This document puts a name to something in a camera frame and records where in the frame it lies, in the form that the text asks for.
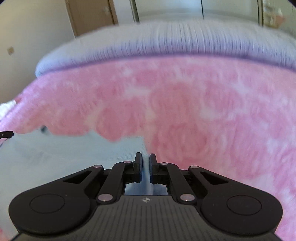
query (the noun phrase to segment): pink object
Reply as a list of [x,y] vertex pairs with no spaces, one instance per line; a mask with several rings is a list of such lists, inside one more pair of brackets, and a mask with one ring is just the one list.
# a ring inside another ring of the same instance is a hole
[[0,130],[144,136],[159,162],[199,165],[277,197],[277,234],[296,240],[296,73],[215,56],[110,61],[49,73]]

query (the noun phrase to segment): sliding closet door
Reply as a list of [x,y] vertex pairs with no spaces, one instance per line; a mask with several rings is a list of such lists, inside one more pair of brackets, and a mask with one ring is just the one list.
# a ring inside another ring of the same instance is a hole
[[200,0],[135,0],[139,21],[202,18]]
[[257,0],[202,0],[204,17],[259,21]]

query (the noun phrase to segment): pink and white fuzzy blanket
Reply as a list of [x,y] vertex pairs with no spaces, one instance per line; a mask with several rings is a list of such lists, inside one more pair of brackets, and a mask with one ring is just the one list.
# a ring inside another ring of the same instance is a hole
[[296,73],[216,56],[130,58],[41,76],[0,131],[143,136],[158,161],[199,165],[278,198],[296,240]]

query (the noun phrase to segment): bed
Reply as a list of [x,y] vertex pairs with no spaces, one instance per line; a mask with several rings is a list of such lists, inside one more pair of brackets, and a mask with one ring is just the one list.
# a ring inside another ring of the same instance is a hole
[[146,22],[66,43],[0,121],[17,133],[1,139],[0,237],[17,233],[7,208],[20,192],[141,150],[271,193],[284,208],[277,235],[296,240],[295,70],[294,38],[245,22]]

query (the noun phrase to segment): garment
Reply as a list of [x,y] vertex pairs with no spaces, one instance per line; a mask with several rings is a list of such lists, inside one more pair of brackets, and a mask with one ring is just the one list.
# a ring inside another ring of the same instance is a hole
[[143,138],[124,138],[111,143],[95,132],[80,137],[55,136],[46,128],[15,134],[0,148],[0,226],[9,238],[17,234],[8,215],[8,206],[18,194],[90,166],[104,169],[143,155],[143,181],[126,187],[127,195],[165,194],[165,186],[150,184],[149,156]]

